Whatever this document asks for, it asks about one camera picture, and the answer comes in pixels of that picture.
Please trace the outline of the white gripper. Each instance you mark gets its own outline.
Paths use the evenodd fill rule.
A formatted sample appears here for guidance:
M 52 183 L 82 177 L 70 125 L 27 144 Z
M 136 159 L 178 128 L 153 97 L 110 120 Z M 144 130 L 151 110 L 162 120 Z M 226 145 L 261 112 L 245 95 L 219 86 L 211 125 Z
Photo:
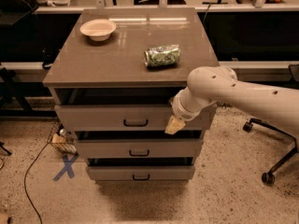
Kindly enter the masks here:
M 180 101 L 180 92 L 173 98 L 172 101 L 173 115 L 171 116 L 165 128 L 165 133 L 175 134 L 185 127 L 184 121 L 195 119 L 199 113 L 188 111 Z

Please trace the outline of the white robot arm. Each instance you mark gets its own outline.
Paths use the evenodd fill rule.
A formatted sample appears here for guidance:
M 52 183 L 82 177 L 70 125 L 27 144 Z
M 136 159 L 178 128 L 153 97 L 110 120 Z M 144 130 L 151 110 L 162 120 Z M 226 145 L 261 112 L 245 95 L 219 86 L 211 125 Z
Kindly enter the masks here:
M 234 70 L 225 67 L 198 67 L 190 72 L 187 87 L 173 99 L 168 134 L 216 102 L 238 108 L 299 138 L 299 90 L 239 81 Z

